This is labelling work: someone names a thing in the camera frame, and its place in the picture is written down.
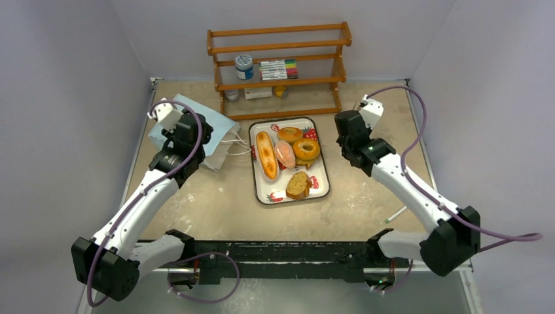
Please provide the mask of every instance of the beige table surface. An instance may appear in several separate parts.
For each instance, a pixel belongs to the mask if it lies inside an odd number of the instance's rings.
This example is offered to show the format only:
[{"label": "beige table surface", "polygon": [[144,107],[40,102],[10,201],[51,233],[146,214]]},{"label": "beige table surface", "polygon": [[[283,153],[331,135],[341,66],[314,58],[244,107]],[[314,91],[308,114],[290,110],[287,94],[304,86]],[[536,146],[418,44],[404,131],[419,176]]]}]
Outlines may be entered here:
[{"label": "beige table surface", "polygon": [[[352,109],[364,94],[392,85],[344,83],[339,92],[344,110]],[[219,97],[211,82],[161,81],[154,101],[189,97],[216,111]],[[376,96],[385,112],[373,137],[382,137],[400,154],[416,138],[416,128],[404,90],[390,90]],[[240,99],[230,103],[228,114],[286,111],[332,107],[327,85],[293,86],[287,99],[270,97]],[[157,239],[166,230],[178,229],[196,239],[218,240],[321,240],[365,241],[382,229],[423,231],[421,224],[405,211],[391,224],[384,220],[403,205],[388,189],[350,167],[335,143],[337,131],[333,114],[310,116],[316,123],[322,154],[325,156],[331,193],[314,201],[294,205],[262,205],[255,197],[250,154],[228,156],[219,172],[201,167],[159,210],[143,232],[143,239]],[[241,122],[239,135],[248,141],[249,126],[258,120]],[[154,125],[149,121],[132,174],[128,196],[137,188],[156,149],[147,137]],[[232,152],[244,148],[233,145]],[[407,156],[407,164],[424,181],[430,177],[418,145]]]}]

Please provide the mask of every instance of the tray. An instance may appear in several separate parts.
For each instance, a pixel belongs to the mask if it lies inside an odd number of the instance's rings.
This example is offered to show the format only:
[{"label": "tray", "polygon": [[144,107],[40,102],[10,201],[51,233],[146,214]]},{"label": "tray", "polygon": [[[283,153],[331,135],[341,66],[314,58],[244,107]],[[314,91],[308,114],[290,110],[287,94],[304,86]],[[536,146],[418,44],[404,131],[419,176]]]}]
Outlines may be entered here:
[{"label": "tray", "polygon": [[[253,177],[255,182],[255,195],[257,199],[265,205],[276,205],[276,204],[283,204],[283,203],[291,203],[291,202],[298,202],[298,201],[305,201],[305,200],[314,200],[317,198],[323,198],[327,196],[330,192],[330,183],[328,178],[328,173],[326,170],[326,164],[324,162],[323,152],[320,153],[320,157],[310,167],[309,170],[306,170],[304,166],[295,167],[295,168],[284,168],[280,164],[280,173],[277,179],[272,182],[266,182],[263,178],[262,171],[257,164],[257,156],[255,150],[255,137],[259,132],[265,131],[268,135],[272,138],[272,142],[274,144],[278,141],[278,131],[280,128],[284,128],[286,126],[299,128],[303,130],[305,137],[311,137],[312,139],[316,139],[318,144],[320,144],[316,125],[311,118],[308,117],[299,117],[299,118],[286,118],[286,119],[279,119],[273,121],[262,121],[256,122],[249,128],[249,139],[251,142],[251,160],[253,166]],[[285,187],[289,182],[289,179],[299,171],[304,171],[312,180],[312,188],[310,188],[310,193],[308,196],[303,200],[294,200],[292,198],[288,198],[285,195]]]}]

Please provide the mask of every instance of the white enclosure wall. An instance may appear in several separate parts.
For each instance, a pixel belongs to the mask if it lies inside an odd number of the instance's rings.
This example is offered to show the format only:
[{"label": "white enclosure wall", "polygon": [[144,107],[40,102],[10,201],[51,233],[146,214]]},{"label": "white enclosure wall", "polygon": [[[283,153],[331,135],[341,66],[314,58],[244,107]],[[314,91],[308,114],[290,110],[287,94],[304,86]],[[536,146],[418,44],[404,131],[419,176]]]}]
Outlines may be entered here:
[{"label": "white enclosure wall", "polygon": [[424,56],[454,0],[113,0],[152,77],[213,80],[206,31],[347,21],[348,79],[405,79]]},{"label": "white enclosure wall", "polygon": [[75,313],[71,244],[116,211],[150,81],[109,0],[0,1],[0,313]]},{"label": "white enclosure wall", "polygon": [[412,81],[440,191],[488,229],[545,235],[473,258],[487,313],[555,309],[553,16],[549,0],[457,1]]}]

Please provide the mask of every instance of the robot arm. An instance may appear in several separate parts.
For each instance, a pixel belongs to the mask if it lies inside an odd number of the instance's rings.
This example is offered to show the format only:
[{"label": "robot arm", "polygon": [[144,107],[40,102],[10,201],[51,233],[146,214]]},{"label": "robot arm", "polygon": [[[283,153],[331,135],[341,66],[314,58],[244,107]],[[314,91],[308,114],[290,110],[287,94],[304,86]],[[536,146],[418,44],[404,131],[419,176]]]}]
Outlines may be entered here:
[{"label": "robot arm", "polygon": [[[383,105],[364,96],[360,107],[360,111],[344,111],[335,116],[342,156],[351,166],[362,169],[392,191],[416,215],[426,231],[425,234],[381,232],[374,239],[379,251],[388,258],[421,260],[437,275],[447,275],[478,252],[480,234],[462,226],[410,184],[401,170],[401,157],[391,145],[383,139],[370,139],[372,129],[383,114]],[[408,167],[406,171],[426,192],[448,208],[457,209],[461,218],[480,225],[480,215],[472,207],[461,209]]]},{"label": "robot arm", "polygon": [[[139,187],[118,213],[91,239],[80,237],[71,247],[77,279],[84,284],[87,284],[94,256],[101,250],[91,286],[116,301],[127,297],[143,275],[181,259],[191,239],[172,230],[154,242],[135,248],[137,240],[161,206],[182,187],[205,157],[200,145],[181,167],[199,137],[199,125],[190,113],[162,103],[149,113],[149,118],[156,118],[164,128],[162,135],[168,140],[162,150],[154,156]],[[206,144],[213,129],[202,115],[199,114],[198,118],[202,124],[201,143]]]}]

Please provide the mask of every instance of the bread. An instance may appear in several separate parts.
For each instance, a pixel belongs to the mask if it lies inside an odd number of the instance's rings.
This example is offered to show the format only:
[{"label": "bread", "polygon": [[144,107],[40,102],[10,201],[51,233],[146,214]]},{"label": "bread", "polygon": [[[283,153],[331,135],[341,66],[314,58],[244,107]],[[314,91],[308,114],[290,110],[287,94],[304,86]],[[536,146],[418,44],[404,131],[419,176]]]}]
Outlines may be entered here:
[{"label": "bread", "polygon": [[306,169],[308,170],[310,167],[312,167],[312,165],[314,165],[316,160],[318,160],[318,157],[316,157],[314,159],[311,159],[311,160],[302,160],[299,157],[296,157],[295,158],[295,166],[297,166],[297,167],[305,166]]},{"label": "bread", "polygon": [[257,150],[259,162],[264,170],[264,174],[274,180],[278,175],[278,161],[274,154],[274,144],[270,136],[262,131],[257,134]]},{"label": "bread", "polygon": [[277,138],[280,141],[286,141],[290,145],[293,145],[297,140],[302,138],[302,131],[298,128],[288,126],[286,128],[279,129]]},{"label": "bread", "polygon": [[288,168],[295,167],[295,153],[293,152],[293,147],[286,141],[277,141],[274,147],[276,152],[276,157],[282,165]]},{"label": "bread", "polygon": [[308,178],[308,175],[304,171],[299,171],[287,183],[285,195],[294,200],[302,200],[308,196],[311,186],[312,181]]},{"label": "bread", "polygon": [[299,139],[293,144],[295,156],[302,160],[311,160],[320,155],[320,145],[313,139]]}]

